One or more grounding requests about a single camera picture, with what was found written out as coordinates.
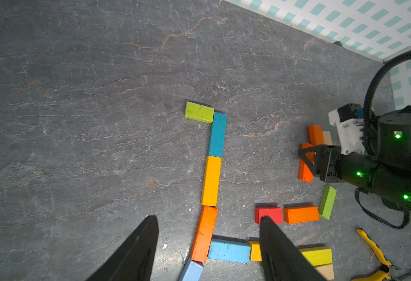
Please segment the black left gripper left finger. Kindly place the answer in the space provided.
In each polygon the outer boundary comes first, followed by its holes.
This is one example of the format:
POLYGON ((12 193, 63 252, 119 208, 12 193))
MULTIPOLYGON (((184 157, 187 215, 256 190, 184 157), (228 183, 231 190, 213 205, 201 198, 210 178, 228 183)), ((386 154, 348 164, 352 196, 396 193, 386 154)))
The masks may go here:
POLYGON ((159 226, 155 215, 147 216, 89 281, 148 281, 152 274, 159 226))

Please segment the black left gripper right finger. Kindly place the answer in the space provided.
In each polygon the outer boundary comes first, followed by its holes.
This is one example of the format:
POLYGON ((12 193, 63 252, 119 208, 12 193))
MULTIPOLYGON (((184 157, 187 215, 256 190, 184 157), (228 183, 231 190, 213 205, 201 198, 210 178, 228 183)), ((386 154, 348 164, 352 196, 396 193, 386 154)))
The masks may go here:
POLYGON ((259 224, 262 268, 266 281, 325 281, 270 217, 259 224))

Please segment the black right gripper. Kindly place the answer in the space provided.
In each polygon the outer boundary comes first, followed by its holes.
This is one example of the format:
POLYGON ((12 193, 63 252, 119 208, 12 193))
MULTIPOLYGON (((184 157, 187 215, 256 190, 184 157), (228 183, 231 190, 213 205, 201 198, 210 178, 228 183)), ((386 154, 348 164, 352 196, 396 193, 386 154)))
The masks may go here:
POLYGON ((341 183, 336 167, 341 158, 341 146, 317 145, 299 149, 298 156, 307 165, 314 177, 325 183, 341 183))

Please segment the tan long block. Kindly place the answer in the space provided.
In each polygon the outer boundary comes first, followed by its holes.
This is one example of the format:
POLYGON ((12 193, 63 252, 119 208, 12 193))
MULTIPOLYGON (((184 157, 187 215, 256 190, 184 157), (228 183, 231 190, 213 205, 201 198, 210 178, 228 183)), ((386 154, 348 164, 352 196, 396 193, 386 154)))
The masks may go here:
POLYGON ((329 131, 323 131, 323 140, 325 145, 332 145, 332 137, 331 137, 331 132, 329 131))

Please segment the small orange-yellow block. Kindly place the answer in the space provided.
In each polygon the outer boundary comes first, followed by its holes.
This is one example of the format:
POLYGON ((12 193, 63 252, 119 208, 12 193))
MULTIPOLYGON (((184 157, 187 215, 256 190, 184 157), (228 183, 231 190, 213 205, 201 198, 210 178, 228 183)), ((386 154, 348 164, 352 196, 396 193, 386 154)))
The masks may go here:
POLYGON ((248 244, 251 247, 250 261, 251 262, 262 262, 260 243, 258 241, 249 241, 248 244))

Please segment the red block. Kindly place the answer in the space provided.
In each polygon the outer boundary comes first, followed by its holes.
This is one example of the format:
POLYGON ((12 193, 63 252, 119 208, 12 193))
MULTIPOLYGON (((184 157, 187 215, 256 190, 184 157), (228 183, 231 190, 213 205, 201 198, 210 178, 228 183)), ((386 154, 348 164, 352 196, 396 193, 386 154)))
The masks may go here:
POLYGON ((263 217, 269 217, 275 224, 282 224, 283 209, 281 207, 255 207, 255 222, 260 224, 263 217))

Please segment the blue long block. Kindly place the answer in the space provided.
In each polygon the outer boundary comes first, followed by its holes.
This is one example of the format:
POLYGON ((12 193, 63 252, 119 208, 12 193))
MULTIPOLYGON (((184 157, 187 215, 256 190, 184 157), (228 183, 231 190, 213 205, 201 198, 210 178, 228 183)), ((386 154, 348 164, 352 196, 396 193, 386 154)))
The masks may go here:
POLYGON ((213 238, 208 258, 219 261, 248 263, 250 253, 251 247, 246 243, 213 238))

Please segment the light blue block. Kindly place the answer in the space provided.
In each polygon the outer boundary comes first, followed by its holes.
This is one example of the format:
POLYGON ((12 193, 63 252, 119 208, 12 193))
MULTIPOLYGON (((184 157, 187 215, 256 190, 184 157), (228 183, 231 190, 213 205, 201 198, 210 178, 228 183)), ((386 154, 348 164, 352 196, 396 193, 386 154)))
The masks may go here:
POLYGON ((179 278, 179 281, 199 281, 202 276, 203 270, 203 263, 188 259, 179 278))

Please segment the orange long block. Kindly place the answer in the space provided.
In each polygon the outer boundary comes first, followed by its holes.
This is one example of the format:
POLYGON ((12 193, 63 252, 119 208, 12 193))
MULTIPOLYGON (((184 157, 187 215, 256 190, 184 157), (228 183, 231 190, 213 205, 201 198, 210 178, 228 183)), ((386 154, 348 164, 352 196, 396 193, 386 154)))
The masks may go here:
POLYGON ((207 262, 217 215, 217 208, 203 206, 190 253, 190 258, 192 261, 201 263, 207 262))

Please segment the yellow-orange long block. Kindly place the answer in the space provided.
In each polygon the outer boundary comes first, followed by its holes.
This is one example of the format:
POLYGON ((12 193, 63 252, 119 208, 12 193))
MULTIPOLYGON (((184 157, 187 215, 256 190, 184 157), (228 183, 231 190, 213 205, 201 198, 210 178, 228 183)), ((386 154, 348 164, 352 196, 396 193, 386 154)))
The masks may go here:
POLYGON ((201 200, 203 206, 217 206, 221 162, 221 158, 215 156, 207 156, 201 200))

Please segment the teal long block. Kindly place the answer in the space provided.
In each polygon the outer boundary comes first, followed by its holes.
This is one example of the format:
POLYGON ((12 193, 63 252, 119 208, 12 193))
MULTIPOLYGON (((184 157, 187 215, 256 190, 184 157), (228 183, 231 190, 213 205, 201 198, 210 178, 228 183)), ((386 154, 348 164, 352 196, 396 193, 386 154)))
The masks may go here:
POLYGON ((226 124, 227 116, 225 114, 215 112, 213 122, 211 123, 208 151, 209 156, 217 158, 223 157, 226 124))

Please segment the lime green small block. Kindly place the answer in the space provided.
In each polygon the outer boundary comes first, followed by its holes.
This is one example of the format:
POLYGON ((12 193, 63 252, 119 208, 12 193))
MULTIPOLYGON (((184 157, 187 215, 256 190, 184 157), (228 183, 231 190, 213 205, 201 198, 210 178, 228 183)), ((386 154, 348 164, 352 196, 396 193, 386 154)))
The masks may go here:
POLYGON ((184 117, 211 124, 214 119, 214 109, 188 101, 186 104, 184 117))

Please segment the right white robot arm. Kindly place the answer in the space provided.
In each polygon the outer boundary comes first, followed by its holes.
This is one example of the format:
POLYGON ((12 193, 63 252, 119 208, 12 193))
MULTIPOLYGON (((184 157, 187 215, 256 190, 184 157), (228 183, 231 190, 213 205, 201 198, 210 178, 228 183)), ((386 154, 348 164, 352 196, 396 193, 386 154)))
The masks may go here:
POLYGON ((347 104, 336 110, 337 123, 357 121, 363 111, 362 124, 347 138, 359 147, 344 149, 340 145, 314 145, 298 151, 299 157, 315 177, 325 183, 346 182, 360 193, 375 194, 391 210, 403 212, 403 222, 395 226, 367 208, 363 211, 382 224, 403 229, 411 220, 411 105, 378 117, 372 110, 377 87, 394 67, 411 60, 407 51, 388 61, 372 79, 363 105, 347 104))

